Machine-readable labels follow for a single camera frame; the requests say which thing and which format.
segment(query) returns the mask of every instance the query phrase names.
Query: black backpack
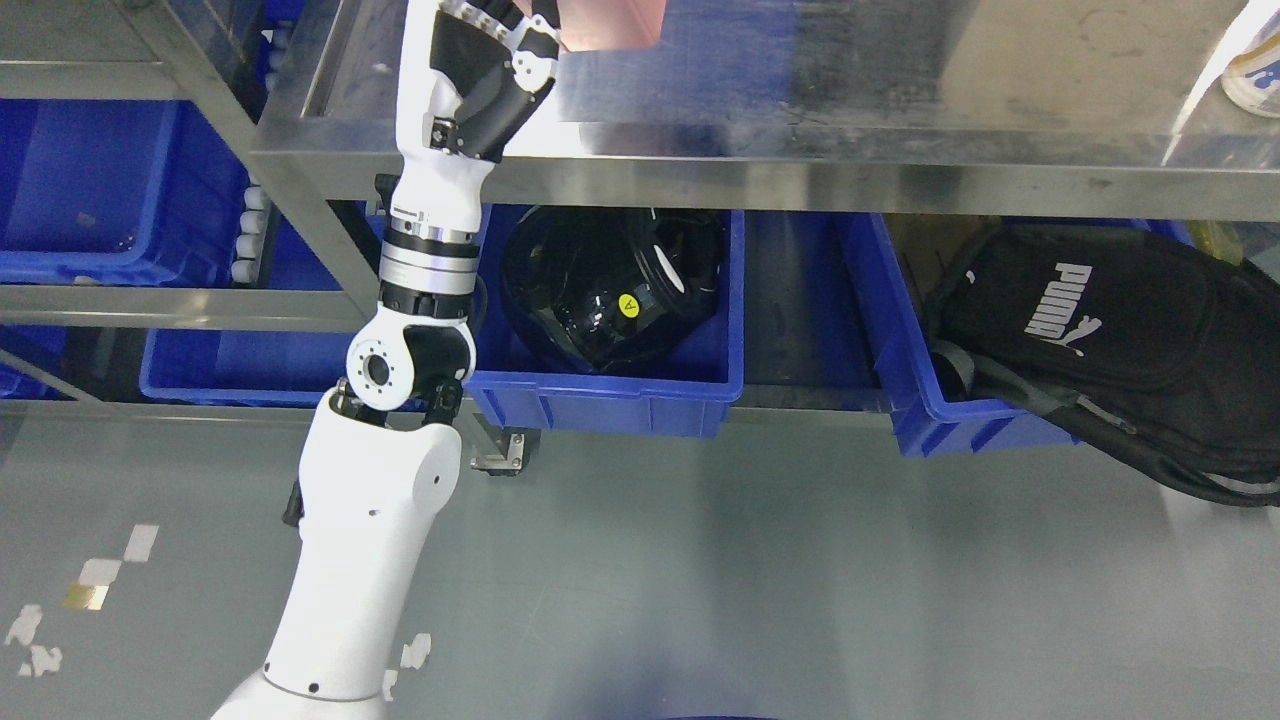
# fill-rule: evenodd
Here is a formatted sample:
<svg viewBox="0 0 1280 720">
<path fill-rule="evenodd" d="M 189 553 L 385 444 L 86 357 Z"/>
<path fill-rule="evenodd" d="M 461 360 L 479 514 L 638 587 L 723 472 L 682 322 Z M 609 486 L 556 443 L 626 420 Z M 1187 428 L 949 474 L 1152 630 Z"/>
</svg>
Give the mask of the black backpack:
<svg viewBox="0 0 1280 720">
<path fill-rule="evenodd" d="M 1164 236 L 1006 225 L 924 310 L 943 388 L 1024 407 L 1157 482 L 1280 505 L 1280 286 Z"/>
</svg>

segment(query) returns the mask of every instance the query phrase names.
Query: pink box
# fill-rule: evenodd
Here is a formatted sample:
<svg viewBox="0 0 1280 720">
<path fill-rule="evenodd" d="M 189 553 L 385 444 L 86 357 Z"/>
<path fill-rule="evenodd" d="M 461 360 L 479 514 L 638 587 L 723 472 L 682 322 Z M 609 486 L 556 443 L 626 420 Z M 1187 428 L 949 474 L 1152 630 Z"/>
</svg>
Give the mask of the pink box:
<svg viewBox="0 0 1280 720">
<path fill-rule="evenodd" d="M 529 13 L 530 0 L 516 5 Z M 658 42 L 667 0 L 559 0 L 559 10 L 567 50 L 635 50 Z"/>
</svg>

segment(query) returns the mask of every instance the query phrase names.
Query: black helmet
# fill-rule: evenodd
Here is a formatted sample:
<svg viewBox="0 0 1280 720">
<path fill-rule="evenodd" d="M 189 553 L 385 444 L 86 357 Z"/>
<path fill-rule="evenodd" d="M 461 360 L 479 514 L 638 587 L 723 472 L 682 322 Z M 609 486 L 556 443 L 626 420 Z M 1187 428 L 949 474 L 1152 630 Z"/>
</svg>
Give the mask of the black helmet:
<svg viewBox="0 0 1280 720">
<path fill-rule="evenodd" d="M 535 208 L 503 252 L 503 306 L 550 369 L 643 373 L 716 313 L 723 247 L 704 210 Z"/>
</svg>

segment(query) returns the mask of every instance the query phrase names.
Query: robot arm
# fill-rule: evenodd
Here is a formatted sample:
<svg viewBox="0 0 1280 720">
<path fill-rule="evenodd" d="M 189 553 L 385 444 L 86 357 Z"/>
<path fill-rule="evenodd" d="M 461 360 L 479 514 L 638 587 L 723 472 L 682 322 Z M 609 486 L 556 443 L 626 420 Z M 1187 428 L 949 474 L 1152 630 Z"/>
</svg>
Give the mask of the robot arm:
<svg viewBox="0 0 1280 720">
<path fill-rule="evenodd" d="M 316 407 L 298 465 L 302 552 L 262 665 L 214 720 L 385 717 L 383 673 L 435 515 L 458 479 L 452 427 L 475 369 L 467 328 L 480 186 L 554 82 L 554 0 L 410 0 L 372 320 Z M 388 178 L 380 184 L 390 188 Z M 426 404 L 421 428 L 387 413 Z"/>
</svg>

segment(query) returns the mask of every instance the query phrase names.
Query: blue plastic bin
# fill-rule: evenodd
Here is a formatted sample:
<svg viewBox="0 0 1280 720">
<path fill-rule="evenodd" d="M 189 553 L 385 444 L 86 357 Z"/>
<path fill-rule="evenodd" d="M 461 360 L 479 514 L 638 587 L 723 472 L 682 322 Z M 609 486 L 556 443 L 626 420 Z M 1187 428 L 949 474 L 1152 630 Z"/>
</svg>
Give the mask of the blue plastic bin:
<svg viewBox="0 0 1280 720">
<path fill-rule="evenodd" d="M 742 393 L 744 214 L 726 218 L 726 292 L 704 323 L 655 372 L 655 378 L 543 373 L 503 315 L 498 292 L 502 249 L 526 211 L 494 206 L 481 229 L 480 275 L 489 307 L 476 337 L 477 370 L 467 386 L 500 427 L 713 437 Z M 371 222 L 380 232 L 381 222 Z M 303 252 L 301 259 L 294 251 Z M 301 240 L 282 233 L 271 287 L 329 288 L 333 278 Z M 308 407 L 343 374 L 351 334 L 152 331 L 140 388 L 156 400 L 198 405 Z"/>
<path fill-rule="evenodd" d="M 1007 218 L 1006 222 L 1123 225 L 1190 242 L 1181 223 L 1167 220 Z M 845 261 L 858 291 L 876 372 L 890 402 L 893 434 L 902 455 L 929 457 L 1078 442 L 1065 430 L 1004 401 L 947 401 L 883 217 L 854 214 L 846 220 L 842 236 Z"/>
<path fill-rule="evenodd" d="M 477 337 L 479 364 L 467 389 L 490 423 L 504 428 L 564 429 L 675 437 L 714 437 L 742 395 L 742 211 L 727 213 L 728 260 L 721 304 L 648 378 L 543 372 L 507 323 L 498 291 L 502 250 L 526 211 L 494 206 L 480 274 L 489 311 Z"/>
<path fill-rule="evenodd" d="M 288 223 L 275 238 L 270 287 L 339 290 Z M 353 333 L 151 331 L 142 395 L 195 405 L 314 407 L 346 372 Z"/>
<path fill-rule="evenodd" d="M 191 104 L 0 100 L 0 282 L 229 284 L 244 184 Z"/>
<path fill-rule="evenodd" d="M 67 347 L 67 328 L 8 325 L 0 328 L 0 345 L 40 368 L 58 372 Z M 0 400 L 55 400 L 61 395 L 45 383 L 9 365 L 0 364 Z"/>
</svg>

